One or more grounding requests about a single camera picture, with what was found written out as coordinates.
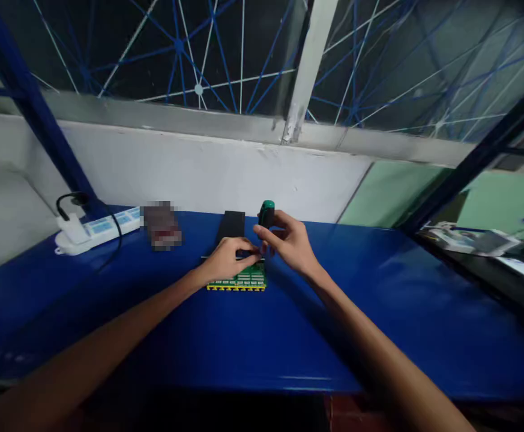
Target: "green circuit board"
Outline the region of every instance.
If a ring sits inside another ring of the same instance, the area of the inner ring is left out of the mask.
[[[208,291],[255,291],[266,290],[266,272],[263,262],[257,262],[236,274],[232,279],[213,281],[206,286]]]

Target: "white power strip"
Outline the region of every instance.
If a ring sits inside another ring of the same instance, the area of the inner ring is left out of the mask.
[[[114,216],[119,223],[123,235],[140,227],[139,207],[116,213]],[[75,244],[65,232],[60,231],[56,235],[56,245],[58,247],[56,247],[55,253],[57,255],[79,255],[118,237],[118,229],[111,216],[88,222],[83,225],[83,228],[86,230],[89,239],[80,244]]]

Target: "black cable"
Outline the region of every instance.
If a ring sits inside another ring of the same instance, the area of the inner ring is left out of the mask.
[[[84,196],[87,197],[87,195],[85,193],[83,193],[83,192],[75,192],[75,193],[62,195],[60,198],[58,198],[58,200],[56,201],[56,207],[58,209],[58,212],[60,213],[60,216],[62,216],[62,218],[64,218],[64,220],[69,220],[69,218],[68,218],[67,214],[63,211],[63,209],[60,207],[59,203],[60,203],[60,201],[63,198],[69,197],[69,196],[74,197],[74,198],[77,197],[78,199],[82,199],[82,203],[81,204],[85,203],[84,200],[83,200],[83,197]],[[118,255],[118,253],[119,253],[119,251],[120,251],[120,249],[122,247],[122,237],[123,237],[122,229],[120,228],[118,220],[116,219],[115,215],[110,211],[110,209],[106,205],[106,203],[104,203],[99,198],[97,198],[97,200],[99,201],[100,204],[102,204],[104,206],[104,208],[106,209],[106,212],[112,217],[113,222],[116,224],[116,227],[118,228],[118,246],[115,248],[115,250],[109,256],[109,258],[101,266],[99,266],[96,270],[94,270],[92,273],[87,275],[84,279],[82,279],[77,284],[75,284],[72,288],[70,288],[61,297],[59,297],[58,299],[54,300],[53,303],[51,303],[50,305],[48,305],[45,308],[43,308],[33,318],[31,318],[28,322],[23,324],[17,331],[14,332],[14,334],[5,343],[4,349],[2,349],[1,352],[0,352],[0,376],[4,372],[4,370],[2,370],[2,369],[4,368],[5,355],[6,355],[6,353],[8,353],[12,349],[12,347],[14,346],[14,343],[16,342],[16,340],[19,339],[33,324],[38,322],[48,312],[51,312],[52,310],[54,310],[54,308],[57,305],[62,303],[64,300],[66,300],[70,296],[70,294],[72,294],[80,285],[82,285],[83,283],[88,281],[88,279],[90,279],[90,278],[96,276],[97,274],[99,274]],[[7,389],[8,389],[8,387],[0,387],[0,394],[5,392]]]

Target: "white wall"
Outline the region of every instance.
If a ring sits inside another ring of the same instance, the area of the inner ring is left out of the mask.
[[[110,204],[169,200],[182,211],[255,215],[272,199],[300,219],[335,222],[370,164],[362,156],[239,140],[60,126],[94,190]],[[48,206],[67,191],[24,119],[0,115],[0,264],[55,232]]]
[[[0,115],[0,265],[56,232],[40,195],[68,191],[24,120]]]
[[[94,190],[112,204],[170,200],[185,211],[244,211],[265,199],[293,216],[335,222],[367,157],[161,131],[61,122]]]

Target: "blue table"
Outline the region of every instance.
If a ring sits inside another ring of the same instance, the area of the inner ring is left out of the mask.
[[[116,242],[65,257],[53,253],[51,237],[0,267],[0,350],[9,334],[62,298],[17,339],[1,380],[24,376],[198,265],[214,247],[221,215],[178,218],[182,246],[153,252],[144,233],[131,233],[95,277],[87,278]],[[254,223],[246,218],[245,231],[256,243]],[[400,232],[307,228],[333,279],[448,396],[524,400],[524,329],[505,308]],[[361,391],[363,380],[345,363],[357,354],[315,294],[278,257],[267,260],[267,275],[264,293],[192,296],[106,386]]]

